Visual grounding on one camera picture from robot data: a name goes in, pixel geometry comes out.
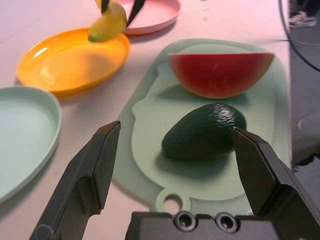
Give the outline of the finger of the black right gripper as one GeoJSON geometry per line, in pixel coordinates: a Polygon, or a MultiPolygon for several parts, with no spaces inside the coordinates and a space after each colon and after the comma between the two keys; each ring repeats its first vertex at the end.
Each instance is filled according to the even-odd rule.
{"type": "Polygon", "coordinates": [[[133,5],[127,20],[127,27],[132,23],[132,21],[135,19],[135,17],[138,15],[140,10],[143,8],[146,0],[134,0],[133,5]]]}
{"type": "Polygon", "coordinates": [[[110,0],[96,0],[95,3],[101,13],[104,13],[109,7],[110,0]]]}

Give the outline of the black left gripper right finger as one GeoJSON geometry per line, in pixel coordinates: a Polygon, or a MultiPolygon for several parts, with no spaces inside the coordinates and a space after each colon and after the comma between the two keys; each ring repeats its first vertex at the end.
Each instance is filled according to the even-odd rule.
{"type": "Polygon", "coordinates": [[[261,137],[232,131],[239,177],[253,214],[238,216],[247,240],[318,240],[320,211],[293,172],[261,137]]]}

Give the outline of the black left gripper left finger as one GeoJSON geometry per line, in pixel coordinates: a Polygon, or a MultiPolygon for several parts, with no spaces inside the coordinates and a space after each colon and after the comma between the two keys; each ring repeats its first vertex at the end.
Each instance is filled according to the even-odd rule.
{"type": "Polygon", "coordinates": [[[30,239],[81,240],[88,220],[105,207],[113,176],[121,123],[100,127],[72,158],[30,239]]]}

